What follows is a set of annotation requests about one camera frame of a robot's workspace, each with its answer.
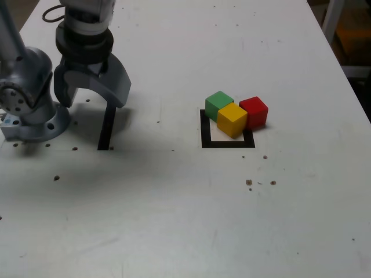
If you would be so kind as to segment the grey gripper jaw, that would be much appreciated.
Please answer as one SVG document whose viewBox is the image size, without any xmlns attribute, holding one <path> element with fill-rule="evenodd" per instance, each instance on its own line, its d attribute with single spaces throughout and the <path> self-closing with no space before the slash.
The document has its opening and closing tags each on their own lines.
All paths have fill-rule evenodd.
<svg viewBox="0 0 371 278">
<path fill-rule="evenodd" d="M 70 80 L 78 89 L 91 90 L 106 100 L 114 107 L 122 108 L 128 99 L 131 81 L 126 69 L 118 58 L 110 54 L 108 56 L 108 69 L 102 76 L 93 75 L 66 75 L 66 80 Z"/>
<path fill-rule="evenodd" d="M 78 87 L 65 74 L 79 69 L 80 64 L 62 58 L 54 71 L 54 93 L 59 103 L 64 107 L 71 107 L 78 91 Z"/>
</svg>

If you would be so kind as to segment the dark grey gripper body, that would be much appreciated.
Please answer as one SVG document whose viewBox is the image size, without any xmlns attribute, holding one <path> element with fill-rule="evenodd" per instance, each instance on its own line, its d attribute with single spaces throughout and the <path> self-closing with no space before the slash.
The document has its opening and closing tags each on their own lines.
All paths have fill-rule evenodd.
<svg viewBox="0 0 371 278">
<path fill-rule="evenodd" d="M 68 60 L 62 58 L 63 65 L 66 68 L 66 75 L 93 75 L 93 76 L 102 76 L 105 74 L 108 69 L 108 61 L 99 62 L 97 64 L 82 64 L 76 61 Z"/>
</svg>

